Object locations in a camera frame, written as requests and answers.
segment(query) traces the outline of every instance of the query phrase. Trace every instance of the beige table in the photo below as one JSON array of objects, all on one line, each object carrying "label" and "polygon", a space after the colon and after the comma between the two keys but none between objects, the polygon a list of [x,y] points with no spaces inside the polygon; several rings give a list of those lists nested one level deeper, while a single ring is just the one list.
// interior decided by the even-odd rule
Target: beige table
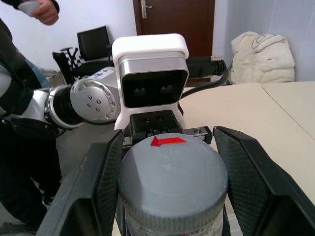
[{"label": "beige table", "polygon": [[315,204],[315,82],[224,86],[181,106],[187,128],[225,126],[256,138]]}]

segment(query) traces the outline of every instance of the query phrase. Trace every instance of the black jacket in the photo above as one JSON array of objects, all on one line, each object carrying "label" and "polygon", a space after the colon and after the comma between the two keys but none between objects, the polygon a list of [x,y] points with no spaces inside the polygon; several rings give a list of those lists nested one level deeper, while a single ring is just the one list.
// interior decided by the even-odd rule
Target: black jacket
[{"label": "black jacket", "polygon": [[[15,9],[23,1],[21,0],[1,0],[4,3],[12,5]],[[59,12],[59,5],[55,0],[52,0],[55,5],[56,10]],[[25,59],[23,55],[16,49],[12,42],[12,34],[6,24],[0,18],[0,53],[2,53],[5,58],[9,61],[10,65],[18,70],[24,65]]]}]

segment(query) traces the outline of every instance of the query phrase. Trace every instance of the person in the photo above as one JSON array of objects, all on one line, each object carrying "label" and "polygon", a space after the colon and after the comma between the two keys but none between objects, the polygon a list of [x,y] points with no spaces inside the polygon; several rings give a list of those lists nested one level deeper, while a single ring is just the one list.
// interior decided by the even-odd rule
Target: person
[{"label": "person", "polygon": [[[1,0],[18,9],[21,0]],[[54,0],[37,0],[32,16],[45,25],[58,20],[59,6]],[[31,89],[41,84],[28,61],[16,49],[12,35],[0,19],[0,53],[20,80]],[[0,62],[0,77],[5,66]],[[60,187],[61,170],[56,140],[36,140],[17,135],[5,120],[0,120],[0,202],[23,223],[38,225]]]}]

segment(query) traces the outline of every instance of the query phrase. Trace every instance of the red arrow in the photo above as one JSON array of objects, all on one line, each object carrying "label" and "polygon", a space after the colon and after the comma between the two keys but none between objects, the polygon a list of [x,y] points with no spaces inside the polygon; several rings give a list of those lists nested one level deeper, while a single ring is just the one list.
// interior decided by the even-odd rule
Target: red arrow
[{"label": "red arrow", "polygon": [[158,139],[157,137],[154,137],[152,140],[151,146],[159,147],[162,144],[180,144],[180,143],[186,143],[186,141],[181,139],[180,137],[167,138],[167,139]]}]

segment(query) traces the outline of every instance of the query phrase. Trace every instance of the brown door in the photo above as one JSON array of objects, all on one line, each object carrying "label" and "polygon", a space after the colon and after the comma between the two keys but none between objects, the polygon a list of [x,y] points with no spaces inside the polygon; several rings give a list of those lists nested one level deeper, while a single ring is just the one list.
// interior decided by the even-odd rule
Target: brown door
[{"label": "brown door", "polygon": [[133,0],[138,35],[179,33],[190,57],[211,56],[215,0]]}]

